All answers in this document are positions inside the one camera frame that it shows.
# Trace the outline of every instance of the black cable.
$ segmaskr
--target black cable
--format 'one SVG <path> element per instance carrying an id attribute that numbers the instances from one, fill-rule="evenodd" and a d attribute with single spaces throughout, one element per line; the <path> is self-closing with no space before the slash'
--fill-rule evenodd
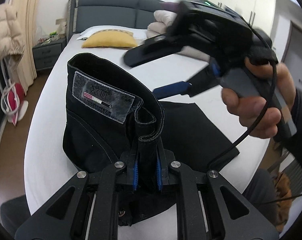
<path id="1" fill-rule="evenodd" d="M 272 200 L 272 201 L 268 201 L 268 202 L 263 202 L 263 203 L 253 203 L 253 205 L 265 205 L 265 204 L 271 204 L 271 203 L 276 203 L 276 202 L 281 202 L 281 201 L 286 201 L 286 200 L 294 199 L 294 198 L 301 197 L 301 196 L 302 196 L 302 193 L 301 193 L 301 194 L 298 194 L 298 195 L 295 195 L 295 196 L 286 197 L 286 198 L 280 198 L 280 199 Z"/>
<path id="2" fill-rule="evenodd" d="M 259 33 L 257 33 L 251 26 L 250 24 L 248 24 L 246 22 L 245 19 L 243 19 L 242 16 L 240 16 L 241 19 L 249 26 L 249 28 L 251 29 L 251 31 L 263 42 L 264 46 L 268 49 L 271 49 L 270 46 L 267 44 L 267 42 L 260 36 Z M 266 104 L 264 105 L 261 113 L 259 114 L 259 116 L 256 118 L 256 120 L 253 122 L 253 124 L 228 148 L 226 149 L 224 152 L 220 153 L 219 155 L 217 155 L 215 158 L 213 158 L 207 165 L 207 168 L 210 170 L 211 166 L 214 162 L 216 162 L 217 160 L 219 160 L 221 157 L 223 157 L 226 153 L 228 153 L 229 151 L 231 151 L 233 148 L 235 148 L 240 142 L 242 142 L 255 128 L 256 126 L 259 124 L 259 122 L 261 121 L 261 119 L 263 118 L 263 116 L 265 115 L 267 109 L 269 108 L 271 102 L 272 102 L 272 98 L 273 98 L 273 94 L 275 91 L 275 87 L 276 87 L 276 76 L 277 76 L 277 72 L 276 72 L 276 64 L 275 61 L 270 61 L 269 62 L 270 65 L 272 66 L 272 82 L 271 82 L 271 88 L 270 88 L 270 92 L 266 98 Z"/>

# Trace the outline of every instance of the white cable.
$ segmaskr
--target white cable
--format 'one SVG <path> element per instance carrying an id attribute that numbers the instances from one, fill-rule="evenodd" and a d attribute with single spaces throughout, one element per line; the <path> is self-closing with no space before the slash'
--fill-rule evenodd
<path id="1" fill-rule="evenodd" d="M 16 108 L 13 111 L 10 110 L 8 102 L 4 99 L 4 97 L 6 97 L 11 90 L 13 90 L 14 100 L 16 101 Z M 11 83 L 11 80 L 9 80 L 9 87 L 5 87 L 3 89 L 3 93 L 1 96 L 1 109 L 6 115 L 12 116 L 18 112 L 19 107 L 20 107 L 20 98 L 17 94 L 17 90 L 15 89 L 15 83 Z"/>

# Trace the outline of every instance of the white wardrobe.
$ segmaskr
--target white wardrobe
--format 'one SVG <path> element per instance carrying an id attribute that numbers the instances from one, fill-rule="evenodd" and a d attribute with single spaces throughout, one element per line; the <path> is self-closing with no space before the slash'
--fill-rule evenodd
<path id="1" fill-rule="evenodd" d="M 209 0 L 220 7 L 228 6 L 241 14 L 253 27 L 270 35 L 275 13 L 275 0 Z"/>

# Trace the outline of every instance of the metal screw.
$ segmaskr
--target metal screw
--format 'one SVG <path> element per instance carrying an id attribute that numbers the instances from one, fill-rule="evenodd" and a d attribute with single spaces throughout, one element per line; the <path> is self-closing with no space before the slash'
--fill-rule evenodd
<path id="1" fill-rule="evenodd" d="M 216 178 L 218 175 L 219 175 L 219 173 L 217 171 L 214 171 L 214 170 L 209 171 L 209 176 L 211 178 Z"/>
<path id="2" fill-rule="evenodd" d="M 123 163 L 123 162 L 116 162 L 116 163 L 114 164 L 114 166 L 115 166 L 116 168 L 122 168 L 122 167 L 124 166 L 124 163 Z"/>
<path id="3" fill-rule="evenodd" d="M 118 217 L 122 217 L 122 216 L 124 216 L 124 214 L 125 214 L 125 210 L 120 210 Z"/>
<path id="4" fill-rule="evenodd" d="M 177 162 L 177 161 L 174 161 L 174 162 L 171 162 L 171 166 L 172 166 L 173 168 L 178 168 L 178 167 L 181 166 L 181 163 L 179 163 L 179 162 Z"/>
<path id="5" fill-rule="evenodd" d="M 161 35 L 161 36 L 157 36 L 154 38 L 154 41 L 161 41 L 161 40 L 164 40 L 165 39 L 165 36 Z"/>
<path id="6" fill-rule="evenodd" d="M 79 171 L 76 176 L 80 179 L 85 178 L 87 176 L 87 173 L 85 171 Z"/>

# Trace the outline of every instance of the yellow pillow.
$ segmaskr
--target yellow pillow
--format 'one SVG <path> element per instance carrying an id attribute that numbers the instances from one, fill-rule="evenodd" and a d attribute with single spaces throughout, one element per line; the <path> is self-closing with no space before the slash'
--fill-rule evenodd
<path id="1" fill-rule="evenodd" d="M 102 30 L 92 34 L 83 44 L 83 48 L 92 47 L 137 47 L 132 32 L 123 30 Z"/>

